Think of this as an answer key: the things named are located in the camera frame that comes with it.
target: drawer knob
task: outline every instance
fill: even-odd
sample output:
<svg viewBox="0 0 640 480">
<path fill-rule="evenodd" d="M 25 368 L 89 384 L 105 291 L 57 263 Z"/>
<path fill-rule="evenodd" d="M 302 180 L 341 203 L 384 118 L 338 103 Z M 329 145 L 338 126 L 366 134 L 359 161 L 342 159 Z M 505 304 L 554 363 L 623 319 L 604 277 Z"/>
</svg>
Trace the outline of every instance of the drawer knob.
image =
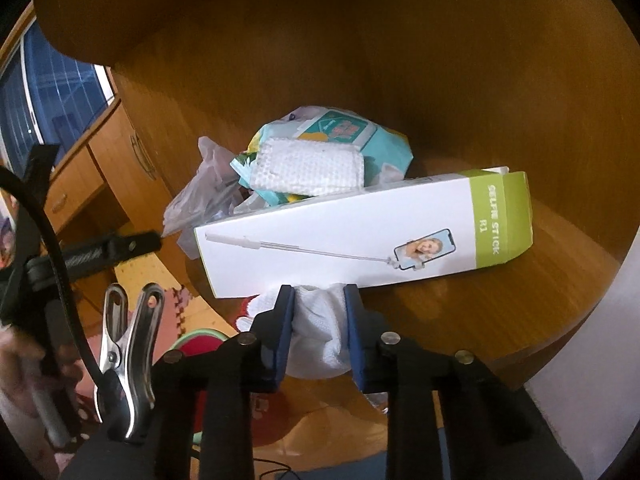
<svg viewBox="0 0 640 480">
<path fill-rule="evenodd" d="M 58 201 L 51 206 L 51 212 L 59 213 L 62 210 L 62 208 L 65 206 L 66 199 L 67 199 L 66 193 L 63 193 L 62 196 L 58 199 Z"/>
</svg>

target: smartphone picture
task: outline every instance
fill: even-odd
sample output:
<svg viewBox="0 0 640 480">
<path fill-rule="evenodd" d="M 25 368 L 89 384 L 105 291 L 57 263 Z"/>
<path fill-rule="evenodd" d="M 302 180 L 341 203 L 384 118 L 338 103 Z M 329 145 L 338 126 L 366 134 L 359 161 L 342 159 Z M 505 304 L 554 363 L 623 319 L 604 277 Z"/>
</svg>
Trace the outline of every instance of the smartphone picture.
<svg viewBox="0 0 640 480">
<path fill-rule="evenodd" d="M 423 238 L 412 240 L 394 249 L 399 269 L 421 269 L 431 260 L 451 254 L 456 250 L 450 229 L 442 229 Z"/>
</svg>

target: selfie stick box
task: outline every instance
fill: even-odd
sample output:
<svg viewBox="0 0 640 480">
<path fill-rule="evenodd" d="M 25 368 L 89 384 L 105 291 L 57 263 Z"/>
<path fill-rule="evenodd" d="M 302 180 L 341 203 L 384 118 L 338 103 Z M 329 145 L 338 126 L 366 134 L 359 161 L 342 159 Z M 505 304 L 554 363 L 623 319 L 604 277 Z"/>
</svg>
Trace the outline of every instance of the selfie stick box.
<svg viewBox="0 0 640 480">
<path fill-rule="evenodd" d="M 526 174 L 508 168 L 309 198 L 194 231 L 217 298 L 423 280 L 503 264 L 533 242 Z"/>
</svg>

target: translucent plastic bag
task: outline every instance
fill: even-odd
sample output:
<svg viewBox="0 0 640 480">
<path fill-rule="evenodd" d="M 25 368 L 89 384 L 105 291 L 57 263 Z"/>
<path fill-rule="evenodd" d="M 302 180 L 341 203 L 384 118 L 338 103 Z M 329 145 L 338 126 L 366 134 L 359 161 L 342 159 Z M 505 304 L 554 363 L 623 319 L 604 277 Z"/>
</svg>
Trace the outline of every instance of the translucent plastic bag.
<svg viewBox="0 0 640 480">
<path fill-rule="evenodd" d="M 178 245 L 192 260 L 199 256 L 193 228 L 231 215 L 242 202 L 238 174 L 229 166 L 234 154 L 209 137 L 200 137 L 198 148 L 198 172 L 167 206 L 162 220 L 162 236 L 182 231 Z"/>
</svg>

